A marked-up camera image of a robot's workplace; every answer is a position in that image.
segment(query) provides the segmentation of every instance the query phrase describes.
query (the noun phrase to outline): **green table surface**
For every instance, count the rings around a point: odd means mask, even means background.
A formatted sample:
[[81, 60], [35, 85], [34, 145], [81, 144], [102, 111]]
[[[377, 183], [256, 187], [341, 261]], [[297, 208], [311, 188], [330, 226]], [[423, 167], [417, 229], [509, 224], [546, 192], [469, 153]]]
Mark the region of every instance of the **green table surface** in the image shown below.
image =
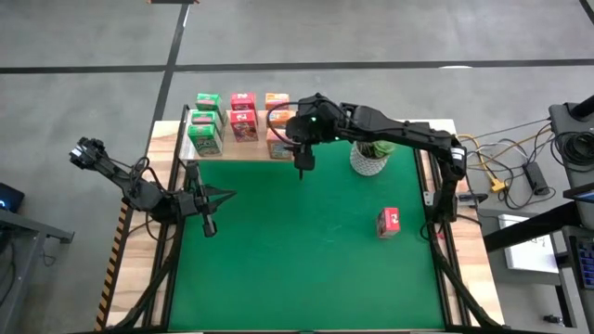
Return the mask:
[[[350, 148], [316, 147], [302, 181], [292, 163], [200, 163], [204, 183], [238, 194], [214, 238], [187, 219], [170, 330], [444, 327], [412, 149], [365, 177]], [[390, 239], [376, 233], [384, 207], [401, 215]]]

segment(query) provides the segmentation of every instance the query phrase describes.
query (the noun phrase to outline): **potted plant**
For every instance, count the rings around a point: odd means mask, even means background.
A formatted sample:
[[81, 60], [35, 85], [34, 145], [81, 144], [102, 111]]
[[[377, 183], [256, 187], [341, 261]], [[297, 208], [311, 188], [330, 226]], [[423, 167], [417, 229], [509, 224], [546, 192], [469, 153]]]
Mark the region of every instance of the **potted plant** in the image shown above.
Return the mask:
[[351, 148], [351, 166], [361, 175], [375, 175], [383, 169], [395, 149], [396, 144], [384, 140], [355, 142]]

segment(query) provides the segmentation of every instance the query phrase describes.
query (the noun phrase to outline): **green plant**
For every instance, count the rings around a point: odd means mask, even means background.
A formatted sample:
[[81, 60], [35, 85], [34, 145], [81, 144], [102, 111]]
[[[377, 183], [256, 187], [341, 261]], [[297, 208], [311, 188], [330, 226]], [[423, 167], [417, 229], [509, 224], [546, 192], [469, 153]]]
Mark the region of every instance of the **green plant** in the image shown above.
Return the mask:
[[356, 148], [365, 158], [382, 159], [394, 152], [396, 144], [385, 140], [378, 140], [371, 143], [356, 142]]

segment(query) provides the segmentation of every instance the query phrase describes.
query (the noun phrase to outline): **gray floor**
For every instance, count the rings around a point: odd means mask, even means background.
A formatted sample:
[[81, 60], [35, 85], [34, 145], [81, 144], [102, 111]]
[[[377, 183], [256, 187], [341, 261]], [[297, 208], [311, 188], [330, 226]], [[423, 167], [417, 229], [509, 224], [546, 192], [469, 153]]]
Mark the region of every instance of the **gray floor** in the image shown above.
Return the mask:
[[[164, 65], [179, 9], [142, 0], [0, 0], [0, 68]], [[594, 25], [577, 0], [204, 0], [190, 10], [177, 63], [564, 58], [594, 58]], [[70, 165], [68, 152], [84, 135], [104, 139], [121, 160], [141, 156], [161, 79], [0, 75], [0, 182], [27, 194], [23, 214], [76, 231], [70, 246], [46, 246], [58, 261], [37, 268], [21, 332], [91, 329], [120, 194]], [[451, 118], [459, 133], [480, 134], [545, 118], [550, 104], [580, 101], [592, 87], [594, 67], [176, 73], [163, 118], [178, 119], [198, 91], [293, 98], [319, 91], [395, 118]], [[522, 139], [542, 125], [506, 136]], [[522, 162], [514, 153], [504, 161]], [[538, 161], [551, 186], [568, 187], [547, 150]], [[483, 174], [471, 180], [486, 192]], [[514, 187], [517, 200], [525, 199], [525, 182]], [[557, 195], [526, 210], [562, 202]], [[495, 198], [482, 207], [503, 208]], [[498, 283], [497, 291], [515, 328], [584, 332], [539, 320], [559, 312], [551, 287]]]

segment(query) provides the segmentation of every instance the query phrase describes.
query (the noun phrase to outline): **green juice box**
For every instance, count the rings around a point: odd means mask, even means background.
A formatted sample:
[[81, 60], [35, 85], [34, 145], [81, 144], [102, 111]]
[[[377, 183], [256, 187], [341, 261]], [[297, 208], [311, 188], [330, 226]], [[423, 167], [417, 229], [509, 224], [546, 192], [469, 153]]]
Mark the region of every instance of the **green juice box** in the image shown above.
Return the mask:
[[201, 157], [223, 154], [223, 141], [214, 124], [190, 125], [187, 136]]
[[226, 124], [226, 111], [221, 107], [220, 95], [198, 93], [196, 96], [196, 109], [200, 111], [216, 111], [221, 118], [221, 122]]
[[192, 124], [214, 124], [216, 131], [218, 132], [221, 140], [225, 140], [225, 128], [221, 123], [221, 118], [215, 111], [199, 111], [191, 110], [191, 122]]

